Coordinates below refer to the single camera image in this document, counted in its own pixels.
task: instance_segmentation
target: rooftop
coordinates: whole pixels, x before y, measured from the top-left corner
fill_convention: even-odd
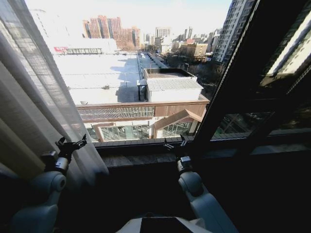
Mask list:
[[[150,91],[203,89],[191,78],[154,78],[147,79],[147,84]]]
[[[179,68],[154,68],[145,69],[144,76],[146,79],[150,78],[178,78],[178,77],[196,77],[189,72]]]

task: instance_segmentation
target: sheer white curtain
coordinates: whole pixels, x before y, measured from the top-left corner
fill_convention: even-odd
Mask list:
[[[23,0],[0,0],[0,48],[0,162],[30,179],[44,168],[39,156],[58,151],[55,141],[80,140],[86,129]],[[71,187],[108,174],[88,142],[73,155]]]

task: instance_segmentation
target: sky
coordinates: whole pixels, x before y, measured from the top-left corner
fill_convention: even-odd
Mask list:
[[[137,26],[155,34],[156,27],[171,27],[175,36],[189,26],[192,35],[221,28],[231,0],[25,0],[29,9],[59,15],[76,34],[83,32],[82,20],[98,15],[121,17],[123,28]]]

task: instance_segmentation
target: gray robot arm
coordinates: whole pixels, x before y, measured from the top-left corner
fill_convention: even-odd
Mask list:
[[[72,153],[87,144],[86,135],[78,142],[65,142],[61,138],[56,145],[60,152],[49,151],[41,156],[45,163],[45,172],[30,182],[34,196],[28,206],[18,211],[10,222],[13,233],[51,233],[58,212],[58,201],[66,185],[66,172],[71,162]]]
[[[183,136],[181,137],[183,142],[179,147],[167,143],[164,146],[176,155],[177,168],[180,174],[178,182],[185,192],[194,214],[197,218],[204,220],[205,228],[208,231],[238,233],[221,205],[202,183],[199,174],[192,171],[191,159],[184,152],[187,141]]]

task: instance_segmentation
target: white roof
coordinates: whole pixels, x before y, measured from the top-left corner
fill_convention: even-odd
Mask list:
[[[191,78],[151,78],[147,84],[150,91],[203,89]]]

